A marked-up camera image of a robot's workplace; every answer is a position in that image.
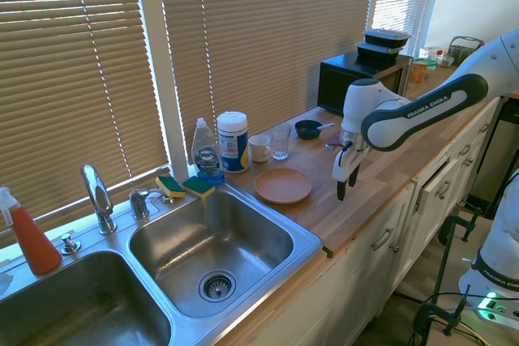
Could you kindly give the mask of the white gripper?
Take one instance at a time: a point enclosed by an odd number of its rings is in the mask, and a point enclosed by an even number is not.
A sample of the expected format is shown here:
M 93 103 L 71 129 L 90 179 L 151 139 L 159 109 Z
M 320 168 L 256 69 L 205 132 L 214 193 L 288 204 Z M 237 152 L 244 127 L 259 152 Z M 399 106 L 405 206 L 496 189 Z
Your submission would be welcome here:
M 367 155 L 369 147 L 358 150 L 354 145 L 344 146 L 335 158 L 332 168 L 332 178 L 337 180 L 337 198 L 344 200 L 346 182 L 349 186 L 355 186 L 360 164 Z

